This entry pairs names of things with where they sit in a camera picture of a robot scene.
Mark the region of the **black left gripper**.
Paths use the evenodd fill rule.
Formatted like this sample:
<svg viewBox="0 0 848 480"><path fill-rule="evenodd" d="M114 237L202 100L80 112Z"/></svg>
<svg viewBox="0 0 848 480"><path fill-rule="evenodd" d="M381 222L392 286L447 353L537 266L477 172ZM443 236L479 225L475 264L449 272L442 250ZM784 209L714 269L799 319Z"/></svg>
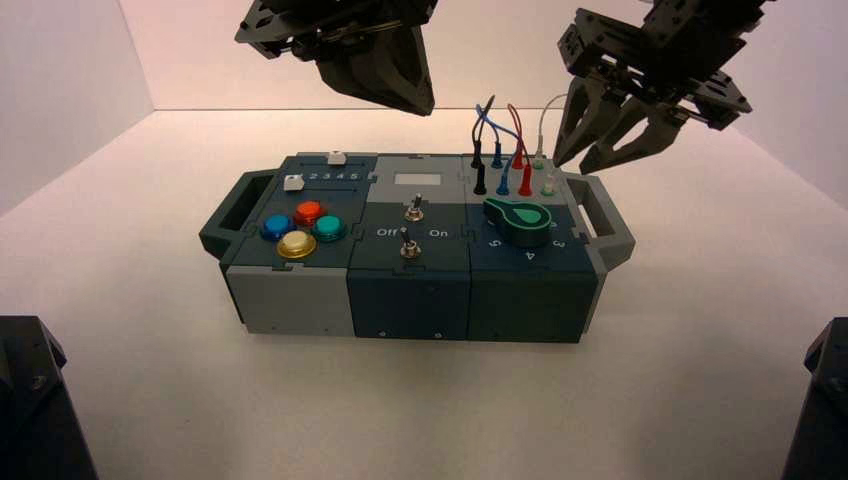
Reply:
<svg viewBox="0 0 848 480"><path fill-rule="evenodd" d="M415 115L430 115L435 99L420 26L436 1L255 1L234 40L267 59L291 52L304 61L321 49L376 34L317 63L336 92Z"/></svg>

